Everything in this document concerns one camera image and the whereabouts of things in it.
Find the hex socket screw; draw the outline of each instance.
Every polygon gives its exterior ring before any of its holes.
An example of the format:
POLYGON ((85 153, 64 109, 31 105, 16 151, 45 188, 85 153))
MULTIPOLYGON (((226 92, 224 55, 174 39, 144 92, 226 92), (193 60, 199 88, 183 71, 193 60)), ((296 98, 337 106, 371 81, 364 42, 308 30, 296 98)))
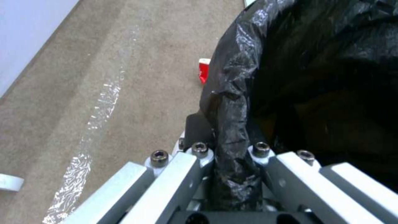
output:
POLYGON ((164 167, 169 162, 169 154, 164 150, 156 150, 150 155, 150 163, 153 167, 164 167))
POLYGON ((312 166, 314 164, 315 156, 311 152, 307 150, 298 150, 297 155, 304 160, 304 162, 308 163, 308 165, 312 166))
POLYGON ((270 150, 271 149, 269 148, 269 145, 262 141, 257 142, 253 146, 253 154, 254 154, 254 156, 259 157, 259 158, 267 157, 270 150))
POLYGON ((192 154, 198 157, 199 159, 207 156, 207 152, 209 151, 207 145, 203 142, 195 142, 192 145, 192 154))

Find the black trash bag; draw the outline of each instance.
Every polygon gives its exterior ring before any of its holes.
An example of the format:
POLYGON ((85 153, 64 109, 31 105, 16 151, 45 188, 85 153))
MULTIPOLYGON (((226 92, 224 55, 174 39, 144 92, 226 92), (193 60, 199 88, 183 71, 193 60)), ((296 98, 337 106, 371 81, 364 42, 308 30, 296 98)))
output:
POLYGON ((258 0, 220 39, 200 110, 215 130, 215 210, 261 209, 250 120, 277 153, 307 149, 397 186, 398 22, 390 0, 258 0))

